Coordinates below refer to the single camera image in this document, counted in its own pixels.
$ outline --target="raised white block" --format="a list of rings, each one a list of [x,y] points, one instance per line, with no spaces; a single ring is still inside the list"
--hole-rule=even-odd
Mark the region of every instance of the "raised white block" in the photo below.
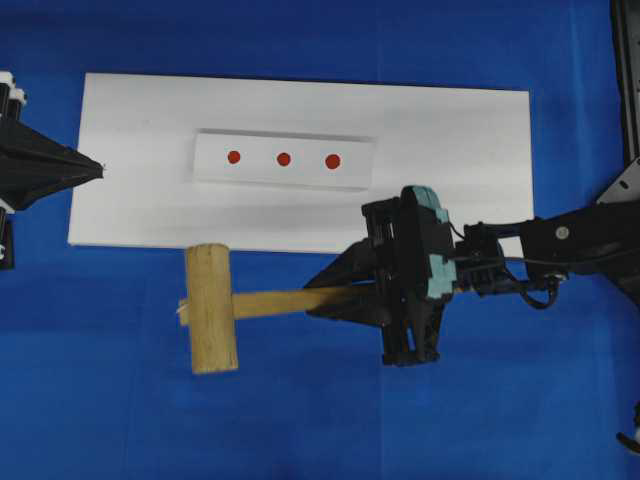
[[[211,131],[371,138],[371,186],[198,181],[195,138]],[[533,215],[527,92],[88,74],[78,149],[106,170],[74,189],[73,244],[338,252],[366,236],[362,204],[409,184],[458,229]]]
[[[373,142],[274,134],[196,136],[198,181],[366,190],[371,186]]]

